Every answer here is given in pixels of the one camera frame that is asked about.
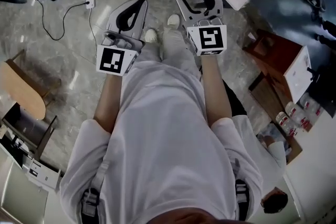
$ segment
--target white sneaker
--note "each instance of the white sneaker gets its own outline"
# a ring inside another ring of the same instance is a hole
[[[154,29],[148,29],[145,35],[145,41],[148,43],[155,43],[158,41],[158,35]]]
[[[177,30],[180,26],[180,17],[177,14],[173,14],[168,19],[168,27]]]

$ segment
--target white pants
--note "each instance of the white pants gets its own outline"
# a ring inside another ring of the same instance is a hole
[[[168,27],[165,27],[163,32],[162,59],[160,57],[160,45],[157,43],[146,43],[137,58],[137,62],[140,61],[162,62],[186,71],[197,79],[201,77],[194,55],[185,44],[182,34],[180,31]]]

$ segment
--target marble floor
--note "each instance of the marble floor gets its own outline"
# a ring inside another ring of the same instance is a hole
[[[45,26],[54,37],[62,34],[62,17],[74,4],[85,0],[41,0],[45,7]],[[91,23],[97,42],[112,10],[126,0],[96,0]],[[144,32],[157,29],[162,37],[163,27],[172,13],[178,13],[175,0],[148,0],[149,12]],[[197,3],[199,0],[188,0]],[[41,85],[48,86],[61,79],[61,88],[54,93],[55,101],[48,107],[47,119],[57,115],[56,130],[42,156],[50,165],[67,169],[71,150],[81,123],[93,116],[99,99],[99,87],[104,74],[95,70],[95,41],[90,32],[89,10],[73,8],[66,17],[66,33],[60,41],[53,41],[41,25],[41,6],[34,0],[17,5],[0,2],[0,60],[14,56],[21,49],[26,52],[17,61],[19,65]],[[259,74],[255,63],[241,50],[247,35],[254,31],[244,12],[232,9],[224,11],[223,23],[228,29],[228,49],[220,56],[222,76],[236,92],[251,119],[256,132],[269,122],[266,112],[248,92],[248,86]],[[0,116],[11,107],[13,101],[0,90]]]

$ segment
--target sleeve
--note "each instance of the sleeve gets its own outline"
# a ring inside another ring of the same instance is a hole
[[[241,140],[242,138],[238,134],[235,124],[231,119],[224,118],[216,121],[211,126],[211,130],[225,147],[233,170],[236,172],[236,178],[243,180],[249,186],[249,218],[259,208],[262,198],[263,181],[258,166],[248,155]]]
[[[287,161],[286,161],[286,152],[285,147],[283,146],[282,141],[277,141],[270,144],[267,148],[269,154],[272,155],[274,160],[277,162],[283,173],[285,173]]]
[[[82,123],[72,150],[68,169],[60,183],[61,206],[77,222],[78,205],[105,156],[111,134],[95,120]]]

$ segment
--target wooden board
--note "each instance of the wooden board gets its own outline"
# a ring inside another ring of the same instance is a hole
[[[12,61],[3,62],[0,70],[3,89],[32,117],[43,120],[46,115],[46,105],[41,97],[43,89]]]

